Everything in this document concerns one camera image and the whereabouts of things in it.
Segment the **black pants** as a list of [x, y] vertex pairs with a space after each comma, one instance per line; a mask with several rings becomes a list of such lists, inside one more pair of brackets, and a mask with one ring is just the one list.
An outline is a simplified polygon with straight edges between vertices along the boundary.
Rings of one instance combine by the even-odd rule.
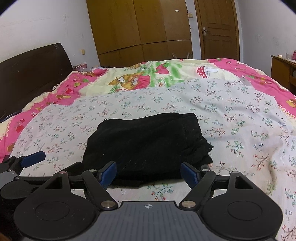
[[88, 138], [82, 163], [86, 170], [99, 170], [115, 161], [112, 185], [140, 187], [180, 179], [182, 162], [197, 169], [211, 164], [212, 148], [195, 114], [161, 113], [103, 121]]

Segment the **white floral bed sheet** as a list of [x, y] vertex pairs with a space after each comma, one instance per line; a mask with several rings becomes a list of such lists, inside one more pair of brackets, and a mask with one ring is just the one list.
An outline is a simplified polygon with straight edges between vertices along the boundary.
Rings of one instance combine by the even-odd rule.
[[123, 201], [179, 202], [189, 186], [182, 162], [208, 163], [218, 175], [238, 171], [283, 212], [278, 240], [295, 240], [295, 124], [273, 96], [244, 78], [192, 79], [171, 87], [92, 94], [51, 104], [21, 131], [12, 154], [43, 151], [23, 176], [51, 176], [82, 162], [117, 163], [108, 192]]

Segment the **dark wooden headboard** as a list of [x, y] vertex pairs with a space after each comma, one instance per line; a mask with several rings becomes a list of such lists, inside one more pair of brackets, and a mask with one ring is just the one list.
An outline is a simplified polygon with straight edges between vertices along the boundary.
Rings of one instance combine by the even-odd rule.
[[1, 121], [35, 97], [52, 91], [73, 68], [61, 43], [19, 54], [1, 63]]

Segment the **pink cartoon strawberry quilt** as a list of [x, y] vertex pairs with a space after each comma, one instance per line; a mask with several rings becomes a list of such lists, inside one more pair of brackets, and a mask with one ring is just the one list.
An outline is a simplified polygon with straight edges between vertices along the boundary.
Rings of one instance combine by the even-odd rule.
[[267, 76], [263, 71], [234, 59], [207, 60], [174, 59], [148, 61], [125, 68], [95, 68], [90, 72], [73, 71], [52, 91], [43, 90], [37, 97], [26, 101], [20, 113], [1, 123], [1, 158], [11, 154], [17, 138], [26, 125], [50, 104], [70, 105], [81, 96], [116, 93], [147, 87], [170, 87], [190, 79], [220, 78], [227, 80], [226, 92], [245, 77], [261, 93], [273, 96], [280, 109], [295, 124], [295, 95]]

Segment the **wooden side desk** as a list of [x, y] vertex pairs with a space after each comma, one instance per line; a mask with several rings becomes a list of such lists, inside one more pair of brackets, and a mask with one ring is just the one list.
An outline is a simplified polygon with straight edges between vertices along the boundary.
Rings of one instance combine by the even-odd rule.
[[295, 94], [295, 63], [271, 55], [271, 78]]

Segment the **brown wooden wardrobe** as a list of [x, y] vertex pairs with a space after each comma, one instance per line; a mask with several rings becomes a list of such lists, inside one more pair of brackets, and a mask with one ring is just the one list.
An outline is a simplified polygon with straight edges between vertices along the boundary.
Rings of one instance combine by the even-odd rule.
[[185, 1], [87, 1], [99, 63], [128, 67], [143, 61], [192, 58]]

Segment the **pink clothes pile on desk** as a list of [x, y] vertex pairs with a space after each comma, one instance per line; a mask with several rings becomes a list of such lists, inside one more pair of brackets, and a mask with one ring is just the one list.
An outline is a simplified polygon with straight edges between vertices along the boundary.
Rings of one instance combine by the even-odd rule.
[[293, 52], [292, 60], [296, 60], [296, 50]]

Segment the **brown wooden door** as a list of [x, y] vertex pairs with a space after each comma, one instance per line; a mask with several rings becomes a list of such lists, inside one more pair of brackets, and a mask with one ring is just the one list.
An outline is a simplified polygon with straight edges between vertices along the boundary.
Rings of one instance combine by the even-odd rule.
[[[239, 30], [232, 0], [194, 1], [202, 59], [240, 59]], [[203, 27], [210, 31], [203, 35]]]

